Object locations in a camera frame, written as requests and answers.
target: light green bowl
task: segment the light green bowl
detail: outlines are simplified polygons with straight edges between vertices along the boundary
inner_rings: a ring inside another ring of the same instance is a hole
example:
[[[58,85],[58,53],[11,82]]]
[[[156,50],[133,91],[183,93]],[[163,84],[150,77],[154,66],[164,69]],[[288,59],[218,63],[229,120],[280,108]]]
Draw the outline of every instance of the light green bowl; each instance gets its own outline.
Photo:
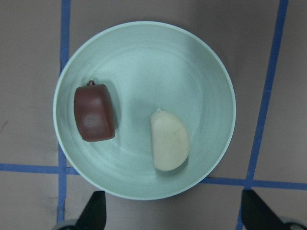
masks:
[[[78,132],[74,93],[89,80],[110,91],[111,140],[86,142]],[[149,118],[157,108],[176,114],[190,137],[188,159],[169,172],[153,166]],[[53,104],[56,134],[74,168],[98,188],[138,200],[173,196],[205,178],[223,157],[235,118],[234,90],[217,55],[191,33],[157,22],[121,24],[87,41],[63,70]]]

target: blue tape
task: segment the blue tape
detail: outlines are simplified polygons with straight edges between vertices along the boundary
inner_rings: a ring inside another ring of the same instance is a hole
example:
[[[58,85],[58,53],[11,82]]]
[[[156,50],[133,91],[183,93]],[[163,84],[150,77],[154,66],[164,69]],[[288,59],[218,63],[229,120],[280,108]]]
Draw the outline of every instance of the blue tape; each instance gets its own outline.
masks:
[[[60,41],[60,71],[64,69],[69,59],[71,0],[62,0],[61,6],[61,41]]]
[[[73,167],[66,168],[66,174],[68,175],[80,175]]]
[[[60,71],[62,72],[69,59],[69,26],[71,17],[71,1],[62,0],[61,5],[61,40],[60,40]],[[57,223],[65,219],[65,198],[67,189],[66,158],[59,146],[59,199]]]
[[[241,206],[240,206],[238,219],[236,221],[236,230],[242,230],[243,229],[243,222],[242,222],[242,218],[241,218],[241,213],[242,213],[242,209],[241,209]]]
[[[288,0],[280,0],[276,24],[275,24],[271,54],[270,54],[270,59],[269,59],[269,64],[268,64],[267,76],[266,76],[266,80],[264,84],[264,90],[263,90],[262,100],[260,104],[260,111],[259,111],[259,116],[258,116],[258,121],[257,121],[257,126],[256,126],[256,132],[255,132],[253,147],[252,147],[249,165],[248,165],[248,173],[246,177],[248,180],[254,179],[254,175],[255,175],[264,125],[265,125],[266,116],[267,116],[267,112],[269,108],[269,102],[270,102],[272,86],[273,86],[273,81],[274,81],[274,76],[275,76],[275,71],[276,71],[278,54],[279,54],[280,44],[281,44],[282,35],[283,35],[283,26],[284,26],[285,16],[287,12],[287,6],[288,6]]]
[[[261,180],[246,180],[236,178],[205,178],[200,183],[202,184],[220,184],[247,187],[261,187],[261,188],[280,188],[280,189],[294,189],[307,190],[307,183],[295,182],[279,182],[279,181],[261,181]]]
[[[24,164],[0,164],[0,171],[20,173],[59,173],[57,166],[24,165]]]

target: white food item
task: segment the white food item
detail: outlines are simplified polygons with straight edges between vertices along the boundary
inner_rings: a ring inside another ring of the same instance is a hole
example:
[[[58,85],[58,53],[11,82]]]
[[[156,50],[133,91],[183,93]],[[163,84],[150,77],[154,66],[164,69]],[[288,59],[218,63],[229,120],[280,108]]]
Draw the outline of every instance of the white food item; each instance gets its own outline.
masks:
[[[158,109],[150,117],[153,164],[169,171],[180,166],[189,154],[189,134],[175,114]]]

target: chocolate candy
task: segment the chocolate candy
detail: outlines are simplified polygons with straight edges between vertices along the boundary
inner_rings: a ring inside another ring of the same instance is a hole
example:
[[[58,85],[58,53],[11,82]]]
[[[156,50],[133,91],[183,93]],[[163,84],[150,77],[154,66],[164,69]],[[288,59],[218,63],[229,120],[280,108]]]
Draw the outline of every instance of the chocolate candy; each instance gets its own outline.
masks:
[[[105,85],[79,87],[74,97],[77,128],[85,141],[108,140],[114,137],[115,127],[109,91]]]

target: gray floor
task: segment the gray floor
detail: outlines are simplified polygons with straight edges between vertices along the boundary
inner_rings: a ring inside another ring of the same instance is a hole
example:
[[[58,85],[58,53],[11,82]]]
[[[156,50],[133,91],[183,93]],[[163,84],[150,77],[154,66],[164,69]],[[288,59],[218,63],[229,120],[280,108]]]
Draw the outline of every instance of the gray floor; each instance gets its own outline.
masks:
[[[205,41],[231,77],[237,103],[232,142],[210,177],[247,174],[266,77],[277,0],[72,0],[70,55],[113,25],[150,20]],[[0,163],[58,165],[52,101],[59,77],[61,2],[2,1]],[[307,183],[307,2],[289,1],[255,179]],[[0,229],[51,229],[58,175],[0,171]],[[243,187],[198,184],[175,197],[132,201],[106,195],[106,230],[235,229]],[[80,215],[92,191],[68,175],[65,219]],[[255,188],[278,216],[307,225],[307,191]]]

